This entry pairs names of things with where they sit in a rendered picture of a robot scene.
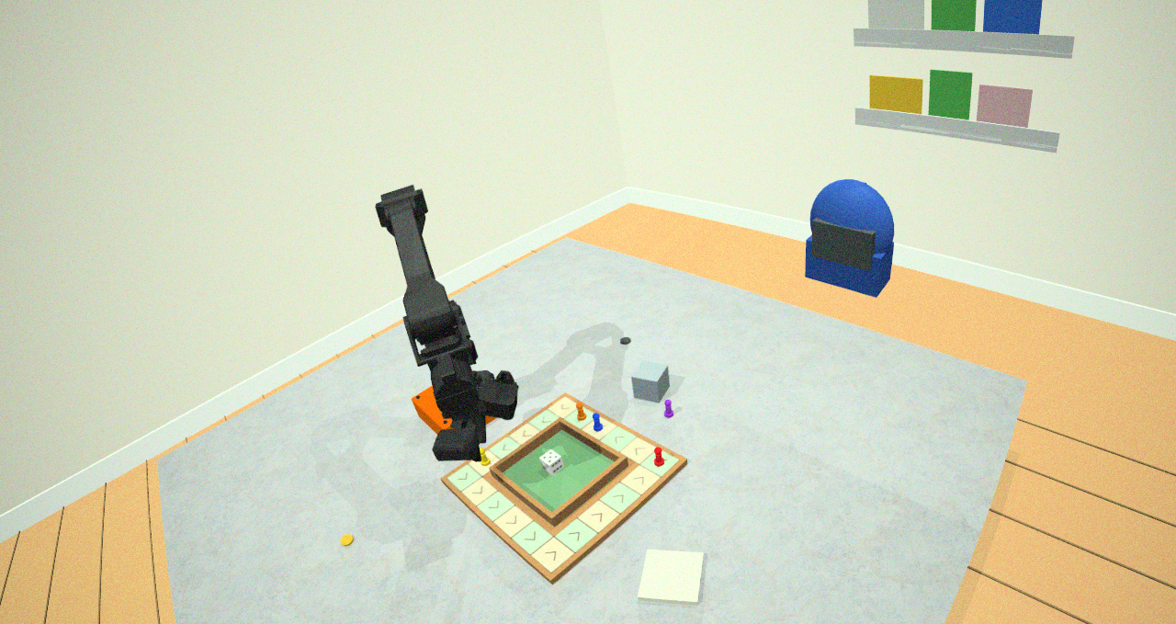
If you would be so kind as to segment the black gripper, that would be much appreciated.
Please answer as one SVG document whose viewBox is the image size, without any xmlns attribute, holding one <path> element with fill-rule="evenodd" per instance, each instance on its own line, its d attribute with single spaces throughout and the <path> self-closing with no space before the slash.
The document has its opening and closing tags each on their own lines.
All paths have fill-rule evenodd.
<svg viewBox="0 0 1176 624">
<path fill-rule="evenodd" d="M 492 382 L 494 380 L 494 374 L 489 371 L 472 371 L 473 378 L 476 384 L 476 374 L 480 374 L 481 380 Z M 452 418 L 450 427 L 455 427 L 454 430 L 441 430 L 437 432 L 434 447 L 432 448 L 435 459 L 474 459 L 475 462 L 481 461 L 481 452 L 479 444 L 486 443 L 486 415 L 482 420 L 473 420 L 472 412 L 463 415 L 463 417 L 450 417 L 441 412 L 445 420 Z"/>
</svg>

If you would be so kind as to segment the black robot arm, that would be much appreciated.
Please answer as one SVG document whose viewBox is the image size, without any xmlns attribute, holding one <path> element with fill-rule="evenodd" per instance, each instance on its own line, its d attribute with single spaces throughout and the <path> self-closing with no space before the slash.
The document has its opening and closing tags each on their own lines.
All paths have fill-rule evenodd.
<svg viewBox="0 0 1176 624">
<path fill-rule="evenodd" d="M 500 371 L 496 380 L 483 381 L 472 365 L 476 348 L 465 315 L 457 303 L 448 301 L 447 291 L 435 279 L 425 248 L 425 214 L 428 212 L 422 188 L 414 184 L 379 194 L 379 223 L 395 239 L 407 290 L 402 317 L 417 365 L 429 365 L 437 410 L 450 417 L 472 412 L 473 420 L 499 417 L 514 420 L 517 405 L 517 382 L 512 371 Z M 425 345 L 420 349 L 417 345 Z"/>
</svg>

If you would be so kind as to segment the white die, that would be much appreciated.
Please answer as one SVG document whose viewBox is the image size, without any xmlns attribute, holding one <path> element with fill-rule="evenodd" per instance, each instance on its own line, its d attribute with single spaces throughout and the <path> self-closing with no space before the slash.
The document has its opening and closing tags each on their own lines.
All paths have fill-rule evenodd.
<svg viewBox="0 0 1176 624">
<path fill-rule="evenodd" d="M 548 452 L 546 452 L 546 455 L 540 457 L 540 464 L 542 469 L 544 471 L 548 471 L 548 474 L 552 474 L 552 476 L 554 476 L 554 474 L 557 474 L 559 470 L 564 468 L 561 456 L 556 455 L 556 452 L 553 451 L 553 449 L 550 449 Z"/>
</svg>

